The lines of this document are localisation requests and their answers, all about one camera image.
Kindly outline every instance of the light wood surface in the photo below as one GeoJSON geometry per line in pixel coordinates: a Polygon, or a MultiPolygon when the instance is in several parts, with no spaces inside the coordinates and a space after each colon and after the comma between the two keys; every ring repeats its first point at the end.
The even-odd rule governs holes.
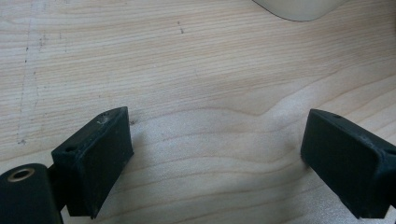
{"type": "Polygon", "coordinates": [[[300,159],[310,108],[396,144],[396,1],[311,22],[250,0],[0,3],[0,172],[127,105],[135,155],[98,218],[65,223],[357,220],[300,159]]]}

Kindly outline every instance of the black plastic part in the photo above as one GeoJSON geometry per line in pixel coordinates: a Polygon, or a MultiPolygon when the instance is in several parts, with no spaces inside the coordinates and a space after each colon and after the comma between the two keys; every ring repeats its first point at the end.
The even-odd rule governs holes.
{"type": "Polygon", "coordinates": [[[303,160],[357,218],[383,218],[395,204],[396,147],[338,115],[312,109],[303,160]]]}
{"type": "Polygon", "coordinates": [[[127,107],[98,115],[54,149],[53,169],[67,183],[68,195],[57,192],[67,198],[70,216],[95,218],[133,155],[127,107]]]}
{"type": "Polygon", "coordinates": [[[0,223],[63,223],[46,166],[26,164],[0,175],[0,223]]]}

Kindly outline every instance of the metal ring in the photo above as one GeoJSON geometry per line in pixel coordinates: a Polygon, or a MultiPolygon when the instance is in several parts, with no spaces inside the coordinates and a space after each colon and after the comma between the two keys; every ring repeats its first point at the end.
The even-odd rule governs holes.
{"type": "Polygon", "coordinates": [[[29,168],[29,167],[23,168],[9,175],[7,180],[12,183],[19,182],[30,177],[34,173],[35,173],[35,169],[33,168],[29,168]]]}

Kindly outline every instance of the white object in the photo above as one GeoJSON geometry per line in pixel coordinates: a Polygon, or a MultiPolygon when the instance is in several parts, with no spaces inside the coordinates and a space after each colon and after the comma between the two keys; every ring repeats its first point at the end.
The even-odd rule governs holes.
{"type": "Polygon", "coordinates": [[[278,17],[292,21],[312,21],[347,0],[254,0],[278,17]]]}

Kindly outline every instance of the wooden table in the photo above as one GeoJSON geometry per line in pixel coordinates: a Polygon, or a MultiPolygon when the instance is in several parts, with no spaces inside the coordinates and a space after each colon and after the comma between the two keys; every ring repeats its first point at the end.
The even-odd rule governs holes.
{"type": "Polygon", "coordinates": [[[0,6],[0,172],[127,105],[135,155],[98,218],[65,223],[356,220],[300,159],[310,108],[396,144],[396,2],[311,22],[250,0],[23,0],[0,6]]]}

